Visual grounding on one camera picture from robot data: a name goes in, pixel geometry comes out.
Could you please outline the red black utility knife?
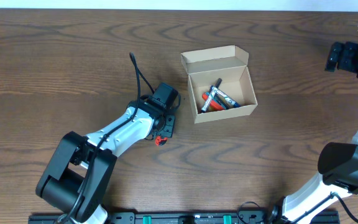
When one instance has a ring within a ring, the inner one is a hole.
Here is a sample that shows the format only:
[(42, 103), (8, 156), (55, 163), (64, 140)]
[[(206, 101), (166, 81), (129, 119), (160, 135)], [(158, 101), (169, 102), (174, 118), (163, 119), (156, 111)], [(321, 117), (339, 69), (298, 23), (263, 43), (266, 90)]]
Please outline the red black utility knife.
[(229, 107), (225, 104), (218, 95), (215, 95), (212, 102), (209, 104), (208, 111), (222, 111), (228, 110)]

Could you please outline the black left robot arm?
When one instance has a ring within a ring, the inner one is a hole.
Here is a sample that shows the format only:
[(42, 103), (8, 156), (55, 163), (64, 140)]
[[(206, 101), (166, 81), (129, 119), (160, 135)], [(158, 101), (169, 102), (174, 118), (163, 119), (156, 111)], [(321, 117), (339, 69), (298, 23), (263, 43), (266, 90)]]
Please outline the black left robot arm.
[(63, 215), (55, 223), (107, 223), (102, 205), (116, 161), (137, 141), (164, 145), (173, 136), (179, 93), (161, 83), (152, 95), (131, 101), (124, 114), (85, 136), (73, 131), (60, 140), (35, 189)]

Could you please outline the cardboard box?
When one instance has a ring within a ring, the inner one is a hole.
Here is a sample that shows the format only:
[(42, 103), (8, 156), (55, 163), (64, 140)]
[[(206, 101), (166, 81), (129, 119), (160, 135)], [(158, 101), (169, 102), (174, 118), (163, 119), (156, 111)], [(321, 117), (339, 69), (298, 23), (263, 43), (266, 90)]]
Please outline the cardboard box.
[[(188, 93), (194, 123), (248, 116), (258, 102), (248, 68), (249, 53), (235, 45), (194, 50), (181, 53), (181, 63), (188, 75)], [(228, 109), (212, 108), (202, 112), (205, 93), (221, 79), (218, 89), (232, 98), (239, 106), (229, 102)]]

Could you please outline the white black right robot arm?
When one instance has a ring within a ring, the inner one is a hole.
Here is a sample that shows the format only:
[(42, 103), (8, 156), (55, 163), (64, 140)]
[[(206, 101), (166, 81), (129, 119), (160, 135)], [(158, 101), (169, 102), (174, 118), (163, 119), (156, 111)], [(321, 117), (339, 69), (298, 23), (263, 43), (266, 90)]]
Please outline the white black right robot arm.
[[(332, 44), (325, 69), (358, 77), (358, 43)], [(358, 194), (358, 131), (350, 143), (330, 142), (321, 151), (318, 171), (298, 191), (275, 205), (269, 223), (310, 223), (332, 203)]]

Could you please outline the orange utility knife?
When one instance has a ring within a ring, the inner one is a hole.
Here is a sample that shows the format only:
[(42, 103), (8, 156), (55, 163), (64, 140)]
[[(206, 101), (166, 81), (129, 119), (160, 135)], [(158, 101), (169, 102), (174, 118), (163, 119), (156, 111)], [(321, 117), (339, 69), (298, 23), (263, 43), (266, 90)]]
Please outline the orange utility knife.
[(155, 144), (157, 145), (157, 146), (163, 146), (166, 142), (167, 142), (167, 137), (161, 137), (161, 136), (157, 136), (156, 138), (155, 138)]

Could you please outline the black white marker pen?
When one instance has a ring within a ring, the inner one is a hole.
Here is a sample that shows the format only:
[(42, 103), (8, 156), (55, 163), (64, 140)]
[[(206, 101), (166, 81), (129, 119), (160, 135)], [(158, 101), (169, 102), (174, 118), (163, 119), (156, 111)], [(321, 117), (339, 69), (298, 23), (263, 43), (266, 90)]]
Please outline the black white marker pen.
[(210, 91), (209, 91), (209, 96), (207, 97), (207, 100), (205, 101), (204, 103), (204, 106), (201, 108), (201, 112), (202, 113), (205, 113), (207, 112), (211, 102), (213, 101), (214, 99), (214, 96), (216, 94), (216, 90), (219, 88), (220, 84), (222, 82), (222, 79), (221, 78), (218, 78), (217, 82), (215, 85), (211, 86), (210, 88)]

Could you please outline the blue capped white marker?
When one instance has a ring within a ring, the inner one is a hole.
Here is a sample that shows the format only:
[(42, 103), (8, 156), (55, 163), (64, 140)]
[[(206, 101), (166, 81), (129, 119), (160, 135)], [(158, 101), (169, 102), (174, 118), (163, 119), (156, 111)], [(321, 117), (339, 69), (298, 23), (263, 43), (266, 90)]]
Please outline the blue capped white marker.
[(219, 88), (217, 88), (215, 86), (211, 86), (210, 90), (211, 90), (211, 93), (213, 93), (214, 96), (221, 96), (226, 101), (226, 103), (230, 104), (233, 108), (241, 107), (238, 102), (236, 102), (229, 95), (225, 94), (225, 92), (223, 92)]

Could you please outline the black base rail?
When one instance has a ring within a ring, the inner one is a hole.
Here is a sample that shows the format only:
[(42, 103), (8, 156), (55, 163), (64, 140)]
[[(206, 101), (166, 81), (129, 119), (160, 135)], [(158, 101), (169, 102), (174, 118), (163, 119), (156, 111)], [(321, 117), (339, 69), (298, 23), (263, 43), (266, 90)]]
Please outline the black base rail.
[[(113, 224), (159, 224), (159, 223), (263, 223), (266, 217), (263, 210), (241, 210), (238, 215), (236, 212), (221, 213), (138, 213), (121, 212), (112, 213), (108, 216), (105, 223)], [(52, 224), (58, 219), (59, 215), (31, 215), (28, 224)], [(324, 210), (315, 216), (313, 224), (340, 224), (338, 211)]]

